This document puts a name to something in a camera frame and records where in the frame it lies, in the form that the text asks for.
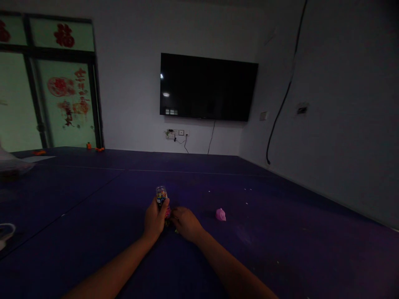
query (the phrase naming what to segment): window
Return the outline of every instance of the window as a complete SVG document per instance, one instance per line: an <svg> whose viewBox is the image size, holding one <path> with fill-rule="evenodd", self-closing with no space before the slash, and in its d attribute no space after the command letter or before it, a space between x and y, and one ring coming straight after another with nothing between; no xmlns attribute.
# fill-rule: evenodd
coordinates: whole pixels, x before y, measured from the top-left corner
<svg viewBox="0 0 399 299"><path fill-rule="evenodd" d="M103 147L90 20L0 12L0 142Z"/></svg>

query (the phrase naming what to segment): purple floor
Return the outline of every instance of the purple floor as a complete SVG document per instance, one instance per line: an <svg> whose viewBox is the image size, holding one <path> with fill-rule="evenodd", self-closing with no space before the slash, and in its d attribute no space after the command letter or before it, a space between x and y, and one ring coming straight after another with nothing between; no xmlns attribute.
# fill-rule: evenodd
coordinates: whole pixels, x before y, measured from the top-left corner
<svg viewBox="0 0 399 299"><path fill-rule="evenodd" d="M238 157L75 148L48 154L57 158L0 185L0 221L17 226L0 252L4 298L60 297L96 271L141 235L160 184L172 208L190 208L280 298L399 295L399 233ZM226 222L214 217L221 207ZM120 294L204 296L227 295L200 251L172 227Z"/></svg>

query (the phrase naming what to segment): orange object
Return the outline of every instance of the orange object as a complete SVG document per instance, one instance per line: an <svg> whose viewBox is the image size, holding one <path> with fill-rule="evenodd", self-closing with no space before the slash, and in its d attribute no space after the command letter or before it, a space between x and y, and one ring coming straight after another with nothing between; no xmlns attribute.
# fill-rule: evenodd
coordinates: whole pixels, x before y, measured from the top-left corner
<svg viewBox="0 0 399 299"><path fill-rule="evenodd" d="M38 151L33 151L33 154L35 156L41 156L43 154L46 154L46 151L41 149L41 150L38 150Z"/></svg>

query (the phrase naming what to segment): electrical cord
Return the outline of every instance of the electrical cord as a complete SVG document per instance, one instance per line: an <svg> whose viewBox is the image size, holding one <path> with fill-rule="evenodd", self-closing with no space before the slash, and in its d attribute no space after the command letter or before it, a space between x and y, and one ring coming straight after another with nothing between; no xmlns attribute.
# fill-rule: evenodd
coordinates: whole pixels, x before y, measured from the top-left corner
<svg viewBox="0 0 399 299"><path fill-rule="evenodd" d="M290 87L291 87L291 83L292 83L292 78L294 77L295 57L296 57L296 52L297 52L297 50L298 50L298 42L299 42L299 36L300 36L300 29L301 29L301 27L302 27L303 16L304 16L304 14L305 14L305 9L306 9L307 3L308 3L308 0L305 0L305 4L303 5L303 9L302 9L302 15L301 15L300 21L299 21L299 28L298 28L298 33L297 33L297 35L296 35L295 51L294 51L294 58L293 58L293 65L292 65L292 70L291 70L290 82L288 83L286 95L284 96L284 99L283 99L283 102L281 103L280 109L279 109L278 112L277 112L277 116L276 116L276 118L275 118L275 120L274 120L273 127L271 128L271 132L270 132L270 136L269 136L269 141L267 142L266 161L267 161L267 164L269 164L269 165L270 165L270 161L269 161L269 156L268 156L268 154L269 154L270 140L271 140L271 137L272 137L272 135L273 135L274 127L276 126L277 119L278 119L278 117L280 116L280 112L281 112L281 110L283 109L284 103L285 103L285 101L286 101L286 99L287 99L288 92L290 91Z"/></svg>
<svg viewBox="0 0 399 299"><path fill-rule="evenodd" d="M174 141L177 141L178 143L180 143L180 144L183 144L183 143L185 143L186 141L184 140L184 141L182 141L182 142L180 142L179 140L177 140L176 139L176 137L175 137L175 140Z"/></svg>
<svg viewBox="0 0 399 299"><path fill-rule="evenodd" d="M213 123L212 136L211 136L211 141L209 141L208 153L207 154L209 154L209 149L211 148L211 142L212 142L212 138L213 138L213 131L215 131L215 124L216 124L216 120Z"/></svg>
<svg viewBox="0 0 399 299"><path fill-rule="evenodd" d="M186 140L183 141L184 142L184 149L186 150L186 152L189 154L188 150L186 149L186 144L187 144L187 134L186 134Z"/></svg>

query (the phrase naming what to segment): pink toy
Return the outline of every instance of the pink toy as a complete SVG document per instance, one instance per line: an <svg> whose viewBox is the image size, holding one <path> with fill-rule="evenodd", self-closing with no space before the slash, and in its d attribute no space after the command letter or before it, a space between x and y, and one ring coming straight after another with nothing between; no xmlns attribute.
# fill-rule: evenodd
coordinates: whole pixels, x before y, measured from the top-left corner
<svg viewBox="0 0 399 299"><path fill-rule="evenodd" d="M220 221L226 221L226 213L222 208L216 210L216 219Z"/></svg>

